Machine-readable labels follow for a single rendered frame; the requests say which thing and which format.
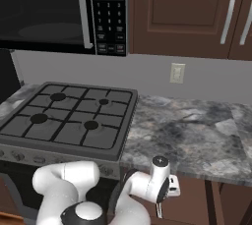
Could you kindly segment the black microwave oven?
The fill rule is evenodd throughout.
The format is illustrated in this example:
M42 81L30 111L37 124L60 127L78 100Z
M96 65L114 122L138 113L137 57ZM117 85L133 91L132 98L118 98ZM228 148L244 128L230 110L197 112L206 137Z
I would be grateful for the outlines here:
M79 0L0 0L0 49L127 55L127 0L86 0L92 49L84 47Z

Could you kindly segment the grey gas hob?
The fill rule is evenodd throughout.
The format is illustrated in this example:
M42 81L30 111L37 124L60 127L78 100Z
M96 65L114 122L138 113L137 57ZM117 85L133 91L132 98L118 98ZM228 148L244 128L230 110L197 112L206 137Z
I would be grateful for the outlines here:
M45 83L0 121L1 160L45 166L93 161L100 176L118 180L120 158L138 102L138 91L86 84ZM17 161L12 151L25 158ZM44 164L33 162L35 156ZM105 176L102 166L113 169Z

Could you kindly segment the wide brown cupboard door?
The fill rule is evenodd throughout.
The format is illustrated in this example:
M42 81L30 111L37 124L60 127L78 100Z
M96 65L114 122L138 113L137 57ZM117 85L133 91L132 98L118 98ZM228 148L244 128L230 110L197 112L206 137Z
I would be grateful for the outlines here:
M130 52L228 59L241 3L221 45L229 0L129 0Z

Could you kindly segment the brown base cupboard door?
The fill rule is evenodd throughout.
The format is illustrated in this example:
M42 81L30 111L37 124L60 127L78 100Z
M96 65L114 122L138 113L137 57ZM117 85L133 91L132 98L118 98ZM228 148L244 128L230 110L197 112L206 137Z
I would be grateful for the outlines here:
M220 184L225 225L252 225L252 187Z

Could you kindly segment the brown drawer front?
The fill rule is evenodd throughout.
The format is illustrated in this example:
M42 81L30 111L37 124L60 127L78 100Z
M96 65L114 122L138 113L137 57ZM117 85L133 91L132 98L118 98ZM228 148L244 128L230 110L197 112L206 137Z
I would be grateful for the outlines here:
M180 196L169 197L162 204L162 218L157 217L156 206L143 201L152 225L209 225L206 189L203 180L178 175Z

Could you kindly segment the black oven door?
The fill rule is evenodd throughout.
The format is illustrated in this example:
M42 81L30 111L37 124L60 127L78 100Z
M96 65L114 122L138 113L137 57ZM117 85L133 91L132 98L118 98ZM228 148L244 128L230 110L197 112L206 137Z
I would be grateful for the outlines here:
M10 191L15 205L25 218L26 225L35 225L42 195L32 187L32 175L36 167L0 160L0 178ZM97 185L86 194L86 200L100 205L107 214L107 221L114 217L114 205L118 199L120 182L100 178Z

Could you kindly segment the narrow brown cupboard door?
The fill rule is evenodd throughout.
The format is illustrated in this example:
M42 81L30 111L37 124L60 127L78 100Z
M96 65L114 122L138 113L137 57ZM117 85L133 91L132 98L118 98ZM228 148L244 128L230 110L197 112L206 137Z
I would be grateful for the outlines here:
M252 24L244 45L239 45L252 0L242 0L233 40L229 52L229 60L252 61Z

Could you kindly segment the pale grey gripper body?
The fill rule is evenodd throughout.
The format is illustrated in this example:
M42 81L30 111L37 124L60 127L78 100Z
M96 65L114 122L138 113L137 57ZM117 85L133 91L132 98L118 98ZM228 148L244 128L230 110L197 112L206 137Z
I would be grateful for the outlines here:
M156 212L157 212L157 218L162 219L162 206L161 206L161 202L156 203Z

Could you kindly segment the cream wall socket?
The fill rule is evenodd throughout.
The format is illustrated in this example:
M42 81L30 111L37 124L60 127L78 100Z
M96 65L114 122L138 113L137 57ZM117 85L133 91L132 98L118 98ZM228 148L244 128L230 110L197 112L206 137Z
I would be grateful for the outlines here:
M171 64L170 82L172 84L182 84L184 79L185 65L184 64Z

